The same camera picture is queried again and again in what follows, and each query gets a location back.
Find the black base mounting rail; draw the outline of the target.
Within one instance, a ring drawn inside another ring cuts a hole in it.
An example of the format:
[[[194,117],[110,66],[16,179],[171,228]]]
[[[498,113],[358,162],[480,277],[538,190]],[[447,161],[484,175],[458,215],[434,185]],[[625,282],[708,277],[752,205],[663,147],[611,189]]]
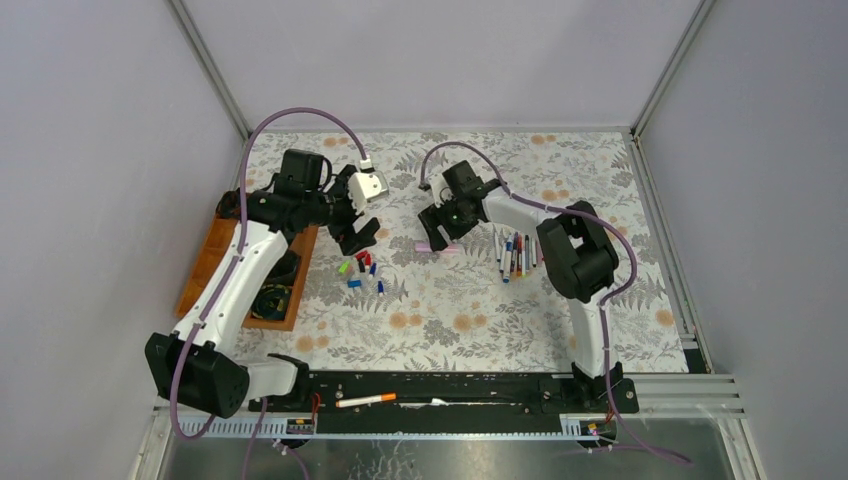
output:
[[[339,399],[396,393],[392,402],[339,409]],[[571,373],[314,370],[293,393],[269,400],[273,413],[303,413],[320,434],[548,434],[563,415],[604,420],[613,408],[639,411],[621,375],[601,397]]]

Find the orange red ink pen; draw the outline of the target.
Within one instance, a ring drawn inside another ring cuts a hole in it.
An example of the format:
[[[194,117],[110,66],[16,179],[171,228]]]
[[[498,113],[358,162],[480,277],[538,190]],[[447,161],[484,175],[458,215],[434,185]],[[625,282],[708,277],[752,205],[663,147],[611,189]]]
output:
[[[522,276],[523,276],[523,270],[522,270],[522,250],[521,250],[521,248],[522,248],[522,241],[523,241],[523,240],[521,239],[521,237],[519,237],[519,240],[518,240],[518,249],[517,249],[517,252],[518,252],[518,258],[517,258],[517,266],[516,266],[516,271],[515,271],[515,277],[516,277],[516,278],[520,278],[520,277],[522,277]]]

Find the blue cap white marker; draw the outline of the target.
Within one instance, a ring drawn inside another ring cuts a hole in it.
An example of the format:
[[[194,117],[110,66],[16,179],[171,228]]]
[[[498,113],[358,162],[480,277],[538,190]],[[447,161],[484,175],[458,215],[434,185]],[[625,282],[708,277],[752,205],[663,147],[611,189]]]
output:
[[[503,246],[501,264],[500,264],[500,271],[501,271],[501,277],[502,277],[503,283],[509,283],[510,282],[511,262],[512,262],[512,242],[510,240],[507,240],[504,243],[504,246]]]

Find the orange cap white marker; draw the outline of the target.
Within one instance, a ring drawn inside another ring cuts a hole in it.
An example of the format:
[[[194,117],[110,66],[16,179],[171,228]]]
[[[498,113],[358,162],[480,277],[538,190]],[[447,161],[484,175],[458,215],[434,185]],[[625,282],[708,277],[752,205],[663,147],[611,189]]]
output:
[[[392,402],[397,399],[396,393],[382,393],[364,397],[343,398],[336,401],[335,406],[339,409],[360,407],[375,403]]]

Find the black tape roll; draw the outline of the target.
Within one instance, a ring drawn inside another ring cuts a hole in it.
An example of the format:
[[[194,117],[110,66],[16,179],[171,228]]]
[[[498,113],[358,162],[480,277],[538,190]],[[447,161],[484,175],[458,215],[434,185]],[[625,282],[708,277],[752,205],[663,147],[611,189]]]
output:
[[[258,291],[251,315],[257,319],[283,321],[287,315],[292,290],[283,284],[266,284]]]

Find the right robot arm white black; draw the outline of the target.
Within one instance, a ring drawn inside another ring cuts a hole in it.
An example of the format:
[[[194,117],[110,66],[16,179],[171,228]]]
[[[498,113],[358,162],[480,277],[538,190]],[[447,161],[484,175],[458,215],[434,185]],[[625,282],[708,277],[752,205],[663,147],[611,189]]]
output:
[[[483,181],[466,161],[419,187],[433,197],[418,218],[434,251],[480,223],[508,226],[538,244],[551,285],[568,302],[577,339],[571,355],[575,402],[589,412],[607,405],[621,371],[599,303],[612,290],[619,258],[593,207],[585,201],[544,206],[510,192],[499,178]]]

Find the purple ink gel pen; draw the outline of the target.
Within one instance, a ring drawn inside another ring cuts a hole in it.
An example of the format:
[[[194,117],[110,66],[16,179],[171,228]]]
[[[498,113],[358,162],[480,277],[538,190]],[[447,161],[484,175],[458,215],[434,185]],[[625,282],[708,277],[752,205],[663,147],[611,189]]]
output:
[[[512,237],[511,249],[510,249],[510,264],[509,264],[509,275],[512,276],[516,271],[517,266],[517,258],[518,258],[518,233],[514,233]]]

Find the pink highlighter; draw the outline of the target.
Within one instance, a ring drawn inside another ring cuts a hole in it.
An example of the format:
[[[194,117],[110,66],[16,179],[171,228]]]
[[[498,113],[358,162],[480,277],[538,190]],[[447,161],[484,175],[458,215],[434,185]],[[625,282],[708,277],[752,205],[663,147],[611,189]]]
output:
[[[414,247],[418,253],[460,253],[463,251],[463,246],[458,244],[449,244],[447,247],[438,250],[432,247],[429,243],[416,243]]]

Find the black cap white marker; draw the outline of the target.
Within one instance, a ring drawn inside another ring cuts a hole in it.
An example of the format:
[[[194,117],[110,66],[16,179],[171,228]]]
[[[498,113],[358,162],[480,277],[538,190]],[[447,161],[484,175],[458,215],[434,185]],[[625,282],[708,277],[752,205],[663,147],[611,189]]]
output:
[[[496,265],[500,266],[502,260],[502,244],[500,236],[496,230],[493,231],[493,247]]]

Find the wooden compartment tray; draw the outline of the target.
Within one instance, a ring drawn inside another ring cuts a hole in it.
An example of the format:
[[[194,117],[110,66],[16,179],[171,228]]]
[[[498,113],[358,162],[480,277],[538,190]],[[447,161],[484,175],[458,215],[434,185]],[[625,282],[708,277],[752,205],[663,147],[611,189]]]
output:
[[[236,232],[237,219],[214,213],[203,245],[195,259],[191,273],[185,283],[182,294],[177,301],[174,317],[182,318],[193,307],[203,289],[207,286],[219,262],[224,258],[231,239]],[[269,274],[263,280],[261,287],[266,284],[283,284],[292,290],[287,315],[283,321],[269,321],[254,318],[251,307],[243,321],[243,326],[250,329],[264,329],[291,332],[297,322],[298,310],[305,293],[305,283],[315,248],[319,229],[311,226],[293,237],[284,256],[278,260]]]

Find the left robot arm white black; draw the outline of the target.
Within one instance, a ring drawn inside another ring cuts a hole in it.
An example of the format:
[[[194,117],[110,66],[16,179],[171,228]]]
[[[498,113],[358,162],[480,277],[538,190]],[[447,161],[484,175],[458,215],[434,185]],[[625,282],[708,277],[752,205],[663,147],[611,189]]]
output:
[[[271,397],[288,411],[309,401],[306,363],[270,354],[238,363],[236,337],[272,269],[303,230],[328,230],[345,255],[375,245],[380,228],[356,221],[388,192],[385,176],[348,164],[322,189],[323,156],[297,149],[283,155],[270,186],[247,194],[230,246],[204,290],[171,333],[154,333],[145,345],[158,395],[216,417],[229,418],[248,400]]]

